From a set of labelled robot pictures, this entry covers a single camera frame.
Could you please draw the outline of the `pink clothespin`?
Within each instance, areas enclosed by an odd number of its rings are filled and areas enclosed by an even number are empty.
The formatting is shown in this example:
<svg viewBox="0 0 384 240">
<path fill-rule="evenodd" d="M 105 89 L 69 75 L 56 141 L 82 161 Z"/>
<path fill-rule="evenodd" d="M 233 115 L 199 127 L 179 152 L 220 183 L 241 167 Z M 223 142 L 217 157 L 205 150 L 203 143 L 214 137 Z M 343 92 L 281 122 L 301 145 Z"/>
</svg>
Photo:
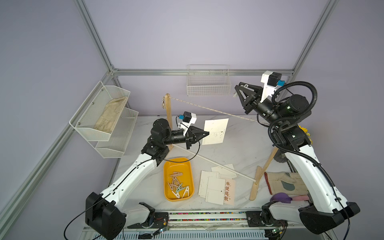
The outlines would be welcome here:
<svg viewBox="0 0 384 240">
<path fill-rule="evenodd" d="M 172 176 L 172 189 L 175 191 L 180 186 L 180 182 L 176 176 Z"/>
<path fill-rule="evenodd" d="M 179 177 L 179 176 L 182 176 L 183 175 L 183 173 L 181 173 L 181 172 L 173 172 L 171 175 L 170 175 L 170 177 Z"/>
</svg>

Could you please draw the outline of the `white clothespin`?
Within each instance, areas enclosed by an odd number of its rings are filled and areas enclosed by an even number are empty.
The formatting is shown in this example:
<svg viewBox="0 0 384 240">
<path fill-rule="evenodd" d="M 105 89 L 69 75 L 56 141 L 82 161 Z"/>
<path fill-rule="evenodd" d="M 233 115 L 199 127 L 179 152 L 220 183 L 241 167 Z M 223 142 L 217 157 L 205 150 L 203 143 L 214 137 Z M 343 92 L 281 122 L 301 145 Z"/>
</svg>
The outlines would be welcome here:
<svg viewBox="0 0 384 240">
<path fill-rule="evenodd" d="M 190 196 L 190 187 L 189 186 L 186 186 L 184 188 L 184 192 L 183 192 L 183 195 L 182 195 L 182 199 L 184 198 L 188 198 Z"/>
<path fill-rule="evenodd" d="M 173 187 L 170 187 L 171 193 L 177 198 L 180 199 L 180 194 L 178 192 L 174 192 Z"/>
</svg>

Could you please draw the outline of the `green clothespin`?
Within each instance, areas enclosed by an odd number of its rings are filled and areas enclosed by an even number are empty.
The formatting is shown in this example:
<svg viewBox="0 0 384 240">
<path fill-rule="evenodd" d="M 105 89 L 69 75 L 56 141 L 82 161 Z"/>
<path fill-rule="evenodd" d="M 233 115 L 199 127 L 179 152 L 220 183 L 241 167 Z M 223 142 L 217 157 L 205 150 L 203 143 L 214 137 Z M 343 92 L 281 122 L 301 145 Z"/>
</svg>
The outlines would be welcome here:
<svg viewBox="0 0 384 240">
<path fill-rule="evenodd" d="M 187 188 L 187 187 L 184 187 L 183 184 L 180 184 L 180 185 L 176 188 L 175 192 L 176 192 L 176 193 L 179 193 L 180 191 L 183 191 L 183 190 L 185 190 L 186 188 Z"/>
</svg>

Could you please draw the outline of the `pink chinese text postcard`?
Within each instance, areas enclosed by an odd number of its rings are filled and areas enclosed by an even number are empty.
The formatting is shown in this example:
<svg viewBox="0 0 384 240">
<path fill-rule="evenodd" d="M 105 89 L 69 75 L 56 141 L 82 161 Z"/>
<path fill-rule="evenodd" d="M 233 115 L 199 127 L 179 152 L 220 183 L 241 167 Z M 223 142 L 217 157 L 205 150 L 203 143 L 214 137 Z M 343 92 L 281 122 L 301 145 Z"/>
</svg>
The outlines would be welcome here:
<svg viewBox="0 0 384 240">
<path fill-rule="evenodd" d="M 224 204 L 234 206 L 236 195 L 236 181 L 225 179 Z"/>
</svg>

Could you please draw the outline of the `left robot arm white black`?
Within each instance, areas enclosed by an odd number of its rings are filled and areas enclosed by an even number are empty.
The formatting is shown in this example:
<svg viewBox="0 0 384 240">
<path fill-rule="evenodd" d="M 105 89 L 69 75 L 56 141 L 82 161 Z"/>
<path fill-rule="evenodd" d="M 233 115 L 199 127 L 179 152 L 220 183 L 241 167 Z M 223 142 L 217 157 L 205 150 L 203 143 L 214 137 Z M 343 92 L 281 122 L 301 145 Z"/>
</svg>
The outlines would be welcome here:
<svg viewBox="0 0 384 240">
<path fill-rule="evenodd" d="M 141 181 L 166 159 L 169 145 L 185 143 L 190 148 L 210 134 L 192 123 L 180 124 L 181 128 L 172 130 L 166 119 L 156 120 L 146 145 L 129 169 L 100 194 L 92 192 L 87 197 L 82 212 L 85 223 L 101 237 L 113 240 L 129 226 L 139 224 L 149 228 L 154 224 L 153 207 L 140 202 L 128 208 L 126 202 Z"/>
</svg>

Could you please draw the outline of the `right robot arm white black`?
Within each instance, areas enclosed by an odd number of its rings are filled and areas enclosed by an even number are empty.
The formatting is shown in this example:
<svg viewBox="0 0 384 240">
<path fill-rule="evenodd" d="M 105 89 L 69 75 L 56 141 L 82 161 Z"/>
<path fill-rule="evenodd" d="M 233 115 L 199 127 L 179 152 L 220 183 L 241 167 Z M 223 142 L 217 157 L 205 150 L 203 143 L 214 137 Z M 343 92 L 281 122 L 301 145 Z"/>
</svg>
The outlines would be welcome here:
<svg viewBox="0 0 384 240">
<path fill-rule="evenodd" d="M 303 86 L 312 93 L 309 102 L 301 95 L 292 95 L 283 103 L 276 96 L 284 89 Z M 317 89 L 308 82 L 274 85 L 272 98 L 262 99 L 264 88 L 240 83 L 235 87 L 241 104 L 248 114 L 255 111 L 268 123 L 268 136 L 294 165 L 306 185 L 311 203 L 300 205 L 270 201 L 262 208 L 262 216 L 270 225 L 278 220 L 303 224 L 310 232 L 320 235 L 341 225 L 360 212 L 357 203 L 349 202 L 336 188 L 329 174 L 316 158 L 312 143 L 299 127 L 299 122 L 311 114 L 318 100 Z"/>
</svg>

